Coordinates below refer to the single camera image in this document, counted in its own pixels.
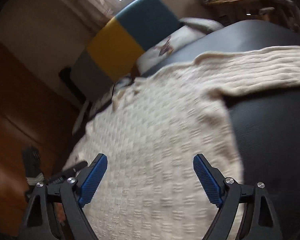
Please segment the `wooden wardrobe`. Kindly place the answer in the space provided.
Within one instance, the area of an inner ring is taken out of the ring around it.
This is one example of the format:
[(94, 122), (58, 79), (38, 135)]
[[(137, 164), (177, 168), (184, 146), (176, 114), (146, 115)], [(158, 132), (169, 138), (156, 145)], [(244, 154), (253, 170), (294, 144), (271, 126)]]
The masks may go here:
[(77, 115), (0, 44), (0, 232), (16, 236), (27, 207), (22, 150), (36, 147), (44, 174), (57, 173), (72, 151)]

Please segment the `wooden desk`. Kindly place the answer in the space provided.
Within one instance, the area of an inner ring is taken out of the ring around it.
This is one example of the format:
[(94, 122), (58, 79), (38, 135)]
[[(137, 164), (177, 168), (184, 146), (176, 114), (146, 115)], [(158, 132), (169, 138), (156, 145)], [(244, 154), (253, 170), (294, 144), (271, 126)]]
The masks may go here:
[(209, 12), (213, 20), (227, 26), (244, 20), (262, 20), (259, 11), (269, 4), (270, 0), (215, 0), (200, 4)]

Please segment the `grey yellow blue sofa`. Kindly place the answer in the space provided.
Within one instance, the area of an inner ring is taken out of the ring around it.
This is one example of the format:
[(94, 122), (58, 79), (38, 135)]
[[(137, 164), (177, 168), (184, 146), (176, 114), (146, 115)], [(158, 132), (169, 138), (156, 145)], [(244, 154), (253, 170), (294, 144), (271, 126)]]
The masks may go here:
[(93, 102), (120, 78), (141, 75), (137, 59), (171, 33), (189, 26), (209, 35), (223, 28), (214, 20), (178, 19), (162, 0), (135, 0), (118, 12), (89, 42), (72, 67), (59, 77), (83, 104), (73, 133), (89, 120)]

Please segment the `deer print pillow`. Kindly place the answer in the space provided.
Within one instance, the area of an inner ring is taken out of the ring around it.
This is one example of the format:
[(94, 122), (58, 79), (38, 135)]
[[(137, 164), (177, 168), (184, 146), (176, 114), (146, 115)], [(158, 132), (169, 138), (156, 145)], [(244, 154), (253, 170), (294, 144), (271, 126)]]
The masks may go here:
[(149, 48), (137, 59), (136, 66), (139, 73), (144, 74), (179, 49), (205, 36), (197, 29), (189, 26), (181, 27), (152, 48)]

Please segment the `geometric pattern pillow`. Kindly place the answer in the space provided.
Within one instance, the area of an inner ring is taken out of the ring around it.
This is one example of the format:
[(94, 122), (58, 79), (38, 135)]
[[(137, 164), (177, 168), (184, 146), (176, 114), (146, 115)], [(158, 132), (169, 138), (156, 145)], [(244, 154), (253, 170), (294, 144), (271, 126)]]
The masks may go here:
[(112, 102), (112, 97), (120, 90), (133, 83), (133, 79), (130, 75), (126, 75), (119, 79), (116, 83), (111, 85), (111, 87), (95, 102), (93, 102), (89, 118), (93, 118), (97, 113), (104, 111)]

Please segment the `cream knitted sweater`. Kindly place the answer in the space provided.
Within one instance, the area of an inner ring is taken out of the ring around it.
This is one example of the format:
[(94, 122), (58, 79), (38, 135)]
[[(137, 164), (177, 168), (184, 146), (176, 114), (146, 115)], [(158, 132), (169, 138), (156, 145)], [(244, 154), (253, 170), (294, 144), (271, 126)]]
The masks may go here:
[(300, 46), (206, 52), (121, 89), (87, 123), (66, 167), (99, 153), (108, 167), (84, 208), (99, 239), (202, 239), (217, 207), (194, 170), (203, 154), (243, 180), (223, 96), (300, 85)]

